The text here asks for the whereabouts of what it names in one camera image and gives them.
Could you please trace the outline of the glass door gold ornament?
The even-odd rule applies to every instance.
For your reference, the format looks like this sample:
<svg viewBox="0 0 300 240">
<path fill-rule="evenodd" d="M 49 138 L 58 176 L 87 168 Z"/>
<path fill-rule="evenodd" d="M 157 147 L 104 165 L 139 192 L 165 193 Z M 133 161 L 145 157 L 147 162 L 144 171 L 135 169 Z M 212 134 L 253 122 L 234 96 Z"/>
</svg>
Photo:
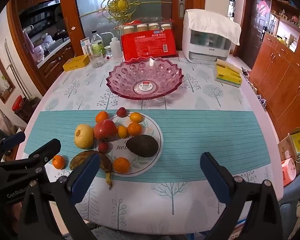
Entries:
<svg viewBox="0 0 300 240">
<path fill-rule="evenodd" d="M 169 21 L 172 18 L 172 0 L 76 0 L 78 16 L 85 37 L 91 41 L 92 31 L 101 35 L 112 32 L 119 39 L 115 28 L 119 25 L 140 20 L 141 22 Z M 112 36 L 101 35 L 104 47 Z"/>
</svg>

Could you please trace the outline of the overripe brown banana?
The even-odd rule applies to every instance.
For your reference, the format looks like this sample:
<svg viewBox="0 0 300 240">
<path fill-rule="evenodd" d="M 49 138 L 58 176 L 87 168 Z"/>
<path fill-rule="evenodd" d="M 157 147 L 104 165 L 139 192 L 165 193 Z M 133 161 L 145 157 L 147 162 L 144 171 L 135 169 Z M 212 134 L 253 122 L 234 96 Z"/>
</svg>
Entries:
<svg viewBox="0 0 300 240">
<path fill-rule="evenodd" d="M 76 167 L 81 165 L 88 157 L 93 154 L 97 154 L 100 158 L 100 167 L 106 174 L 106 183 L 109 185 L 109 189 L 112 188 L 112 181 L 111 181 L 111 173 L 113 171 L 112 163 L 110 159 L 103 153 L 95 151 L 95 150 L 87 150 L 77 154 L 73 159 L 70 161 L 70 170 L 74 170 Z"/>
</svg>

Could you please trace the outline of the red apple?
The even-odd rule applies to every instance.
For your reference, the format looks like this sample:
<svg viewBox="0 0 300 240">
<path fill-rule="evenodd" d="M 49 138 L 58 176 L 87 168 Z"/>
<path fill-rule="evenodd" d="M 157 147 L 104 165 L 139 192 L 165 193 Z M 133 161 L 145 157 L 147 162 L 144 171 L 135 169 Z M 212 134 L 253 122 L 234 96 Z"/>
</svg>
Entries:
<svg viewBox="0 0 300 240">
<path fill-rule="evenodd" d="M 108 140 L 115 137 L 117 127 L 112 120 L 106 119 L 98 122 L 94 127 L 94 138 L 97 140 Z"/>
</svg>

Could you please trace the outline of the clear bottle green label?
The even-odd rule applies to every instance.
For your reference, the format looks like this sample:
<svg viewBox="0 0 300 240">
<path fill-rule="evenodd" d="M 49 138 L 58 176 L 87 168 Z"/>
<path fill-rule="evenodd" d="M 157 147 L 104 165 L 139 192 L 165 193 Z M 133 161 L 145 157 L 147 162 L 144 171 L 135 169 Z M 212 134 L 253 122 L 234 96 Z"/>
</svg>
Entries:
<svg viewBox="0 0 300 240">
<path fill-rule="evenodd" d="M 97 30 L 93 30 L 91 33 L 93 35 L 91 38 L 91 45 L 92 45 L 94 54 L 101 53 L 104 56 L 105 49 L 104 49 L 104 42 L 103 42 L 101 35 L 99 35 L 97 33 Z"/>
</svg>

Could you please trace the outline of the dark brown entry door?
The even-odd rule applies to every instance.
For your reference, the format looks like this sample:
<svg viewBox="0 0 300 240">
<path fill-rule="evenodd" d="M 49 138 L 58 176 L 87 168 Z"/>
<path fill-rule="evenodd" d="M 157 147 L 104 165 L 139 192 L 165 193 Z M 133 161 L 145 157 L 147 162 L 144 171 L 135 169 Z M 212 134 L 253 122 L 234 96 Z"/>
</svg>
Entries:
<svg viewBox="0 0 300 240">
<path fill-rule="evenodd" d="M 270 17 L 270 0 L 250 0 L 247 11 L 247 23 L 239 57 L 252 69 L 258 52 L 261 48 L 262 38 L 268 28 Z"/>
</svg>

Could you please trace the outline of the orange tangerine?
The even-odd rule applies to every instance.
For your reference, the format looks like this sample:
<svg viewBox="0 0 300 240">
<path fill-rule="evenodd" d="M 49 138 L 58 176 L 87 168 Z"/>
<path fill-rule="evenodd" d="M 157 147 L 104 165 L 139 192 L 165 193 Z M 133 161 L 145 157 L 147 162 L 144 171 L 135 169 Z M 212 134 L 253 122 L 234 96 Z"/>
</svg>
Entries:
<svg viewBox="0 0 300 240">
<path fill-rule="evenodd" d="M 65 159 L 61 155 L 55 155 L 52 159 L 52 165 L 57 170 L 62 170 L 65 167 Z"/>
<path fill-rule="evenodd" d="M 119 157 L 113 162 L 113 169 L 117 173 L 127 174 L 130 171 L 130 162 L 124 157 Z"/>
<path fill-rule="evenodd" d="M 135 137 L 142 134 L 142 126 L 138 122 L 131 122 L 127 127 L 130 136 Z"/>
<path fill-rule="evenodd" d="M 95 121 L 96 123 L 99 123 L 103 120 L 109 119 L 109 114 L 106 111 L 100 111 L 96 116 L 95 116 Z"/>
</svg>

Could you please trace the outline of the small yellow kumquat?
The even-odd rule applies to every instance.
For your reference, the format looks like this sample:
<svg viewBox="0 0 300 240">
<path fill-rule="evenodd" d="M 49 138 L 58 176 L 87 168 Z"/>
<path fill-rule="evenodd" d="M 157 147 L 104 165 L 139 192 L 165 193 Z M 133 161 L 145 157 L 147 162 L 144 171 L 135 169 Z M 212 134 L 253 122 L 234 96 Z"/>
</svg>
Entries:
<svg viewBox="0 0 300 240">
<path fill-rule="evenodd" d="M 130 114 L 130 121 L 131 122 L 136 122 L 136 123 L 140 123 L 143 120 L 143 116 L 138 113 L 138 112 L 134 112 Z"/>
<path fill-rule="evenodd" d="M 127 128 L 125 126 L 119 126 L 117 128 L 117 136 L 119 138 L 125 139 L 126 137 L 128 137 L 128 131 Z"/>
</svg>

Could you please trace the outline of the teal striped placemat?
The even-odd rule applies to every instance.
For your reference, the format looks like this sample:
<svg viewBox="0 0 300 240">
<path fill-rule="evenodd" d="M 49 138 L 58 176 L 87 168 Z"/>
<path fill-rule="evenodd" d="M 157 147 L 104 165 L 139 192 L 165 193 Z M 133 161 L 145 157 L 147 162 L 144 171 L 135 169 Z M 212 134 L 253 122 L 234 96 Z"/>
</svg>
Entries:
<svg viewBox="0 0 300 240">
<path fill-rule="evenodd" d="M 30 154 L 53 138 L 61 142 L 60 154 L 70 161 L 80 149 L 74 144 L 79 124 L 95 124 L 98 110 L 42 111 L 28 135 L 25 154 Z M 141 110 L 159 126 L 162 150 L 152 160 L 134 155 L 129 159 L 132 174 L 115 180 L 140 183 L 179 183 L 205 180 L 200 156 L 211 155 L 232 175 L 242 175 L 253 183 L 273 180 L 268 148 L 252 111 Z"/>
</svg>

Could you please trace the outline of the yellow tissue pack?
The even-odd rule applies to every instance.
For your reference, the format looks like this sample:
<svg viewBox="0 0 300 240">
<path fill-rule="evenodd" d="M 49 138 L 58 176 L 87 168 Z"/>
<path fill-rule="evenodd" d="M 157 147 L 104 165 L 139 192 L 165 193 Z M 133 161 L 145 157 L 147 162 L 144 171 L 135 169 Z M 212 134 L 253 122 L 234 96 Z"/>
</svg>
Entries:
<svg viewBox="0 0 300 240">
<path fill-rule="evenodd" d="M 242 71 L 226 61 L 217 59 L 215 62 L 214 75 L 215 80 L 234 87 L 240 87 L 242 84 Z"/>
</svg>

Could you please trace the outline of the clear drinking glass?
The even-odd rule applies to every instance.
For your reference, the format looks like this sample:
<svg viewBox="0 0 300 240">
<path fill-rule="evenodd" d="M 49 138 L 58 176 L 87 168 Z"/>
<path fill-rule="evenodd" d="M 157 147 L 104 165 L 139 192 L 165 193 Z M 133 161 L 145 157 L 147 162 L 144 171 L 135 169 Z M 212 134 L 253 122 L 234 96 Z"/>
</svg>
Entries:
<svg viewBox="0 0 300 240">
<path fill-rule="evenodd" d="M 104 57 L 101 51 L 91 53 L 89 55 L 89 59 L 93 68 L 100 68 L 105 64 Z"/>
</svg>

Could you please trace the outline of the dark green avocado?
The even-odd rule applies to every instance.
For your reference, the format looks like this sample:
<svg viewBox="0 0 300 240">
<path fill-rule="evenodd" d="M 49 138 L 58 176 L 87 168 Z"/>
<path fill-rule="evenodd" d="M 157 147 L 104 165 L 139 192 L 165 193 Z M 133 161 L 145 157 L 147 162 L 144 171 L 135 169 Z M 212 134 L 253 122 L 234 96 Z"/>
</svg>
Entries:
<svg viewBox="0 0 300 240">
<path fill-rule="evenodd" d="M 143 158 L 153 157 L 159 150 L 158 142 L 146 134 L 130 138 L 127 140 L 126 146 L 130 152 Z"/>
</svg>

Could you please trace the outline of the red paper cup package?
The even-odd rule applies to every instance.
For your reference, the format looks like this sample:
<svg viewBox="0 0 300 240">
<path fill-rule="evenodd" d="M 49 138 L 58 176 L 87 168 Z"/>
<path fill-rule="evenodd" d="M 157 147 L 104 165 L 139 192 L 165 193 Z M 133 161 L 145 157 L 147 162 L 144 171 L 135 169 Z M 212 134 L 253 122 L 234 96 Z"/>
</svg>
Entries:
<svg viewBox="0 0 300 240">
<path fill-rule="evenodd" d="M 173 31 L 148 30 L 121 36 L 123 55 L 126 61 L 140 57 L 178 56 Z"/>
</svg>

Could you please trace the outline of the pink white container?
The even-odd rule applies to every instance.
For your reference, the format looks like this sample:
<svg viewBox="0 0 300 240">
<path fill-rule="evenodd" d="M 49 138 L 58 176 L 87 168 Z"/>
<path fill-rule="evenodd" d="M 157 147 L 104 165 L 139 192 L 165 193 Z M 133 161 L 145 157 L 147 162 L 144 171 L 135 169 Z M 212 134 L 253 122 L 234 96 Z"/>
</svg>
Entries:
<svg viewBox="0 0 300 240">
<path fill-rule="evenodd" d="M 281 162 L 283 185 L 287 186 L 296 178 L 296 166 L 293 158 Z"/>
</svg>

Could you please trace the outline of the yellow pear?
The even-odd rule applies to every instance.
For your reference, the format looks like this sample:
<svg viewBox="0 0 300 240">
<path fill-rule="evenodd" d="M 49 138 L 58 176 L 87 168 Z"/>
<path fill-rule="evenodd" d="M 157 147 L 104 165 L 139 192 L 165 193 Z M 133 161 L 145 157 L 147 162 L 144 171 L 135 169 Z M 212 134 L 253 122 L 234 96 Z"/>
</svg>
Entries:
<svg viewBox="0 0 300 240">
<path fill-rule="evenodd" d="M 94 143 L 94 130 L 91 126 L 80 124 L 75 129 L 74 143 L 78 148 L 89 149 Z"/>
</svg>

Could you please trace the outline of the brown jar pack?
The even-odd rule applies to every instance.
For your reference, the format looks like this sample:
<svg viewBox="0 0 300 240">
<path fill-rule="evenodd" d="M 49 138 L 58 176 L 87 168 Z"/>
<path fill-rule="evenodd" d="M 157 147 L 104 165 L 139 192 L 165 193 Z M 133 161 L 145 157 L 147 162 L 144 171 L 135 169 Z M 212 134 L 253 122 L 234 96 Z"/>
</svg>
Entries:
<svg viewBox="0 0 300 240">
<path fill-rule="evenodd" d="M 121 35 L 126 35 L 144 31 L 160 33 L 161 31 L 171 30 L 172 27 L 172 21 L 141 22 L 140 20 L 133 20 L 132 22 L 119 25 L 115 29 L 118 30 Z"/>
</svg>

